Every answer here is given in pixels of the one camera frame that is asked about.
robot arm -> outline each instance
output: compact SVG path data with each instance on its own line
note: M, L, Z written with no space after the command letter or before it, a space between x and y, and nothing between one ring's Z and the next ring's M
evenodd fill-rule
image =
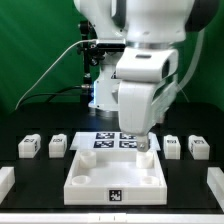
M95 27L99 44L126 40L124 54L116 66L116 77L121 80L119 124L123 132L137 136L138 150L145 152L149 148L149 130L176 97L178 52L171 44L184 41L186 29L204 28L217 11L219 0L74 1ZM126 7L127 35L111 18L114 6L118 8L121 2ZM194 16L205 10L208 15L201 25L201 20Z

black surface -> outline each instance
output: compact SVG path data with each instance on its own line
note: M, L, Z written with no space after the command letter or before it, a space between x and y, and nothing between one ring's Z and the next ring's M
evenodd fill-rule
M49 159L52 135L64 133L68 143L77 131L119 131L117 119L91 116L80 104L28 104L0 124L0 168L14 166L16 184L0 205L0 212L125 212L222 214L206 184L208 167L224 168L224 113L209 104L174 104L165 123L153 128L160 144L167 134L179 137L181 160L165 160L159 152L168 185L164 206L64 206L63 186L74 152ZM41 149L35 159L18 159L18 143L38 133ZM187 149L189 135L204 136L211 146L209 161L195 161Z

white cube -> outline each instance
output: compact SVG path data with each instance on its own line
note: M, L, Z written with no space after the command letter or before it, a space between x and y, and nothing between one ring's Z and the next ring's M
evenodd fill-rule
M209 160L210 146L203 137L191 135L188 140L188 149L195 160Z
M40 149L40 142L40 135L27 135L18 145L19 158L34 158Z
M180 159L180 142L176 136L164 136L163 149L166 159Z
M0 204L15 183L14 167L0 169Z
M63 158L67 149L67 136L64 134L54 135L49 143L49 157Z

green wall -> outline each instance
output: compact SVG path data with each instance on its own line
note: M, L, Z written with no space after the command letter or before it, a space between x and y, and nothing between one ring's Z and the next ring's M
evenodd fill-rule
M80 40L77 24L81 19L73 0L0 0L0 119L13 111L23 93L68 46ZM223 24L222 1L218 15L207 28L198 69L185 92L190 101L210 102L224 110ZM189 66L196 38L197 34L188 34L186 42L178 44L180 77ZM82 58L73 50L32 94L81 84L82 74ZM178 101L183 100L180 94Z

small white block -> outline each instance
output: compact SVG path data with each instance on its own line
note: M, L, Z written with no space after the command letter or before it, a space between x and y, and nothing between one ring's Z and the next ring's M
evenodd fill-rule
M14 167L2 167L0 170L0 204L15 183Z
M224 211L224 174L220 168L208 168L207 184Z
M176 136L164 136L163 150L166 159L180 159L180 142Z
M40 135L27 135L18 145L19 158L34 158L40 149L40 142Z
M64 134L54 135L49 143L49 157L63 158L67 149L67 136Z
M188 149L195 160L209 160L210 146L203 137L191 135L188 140Z

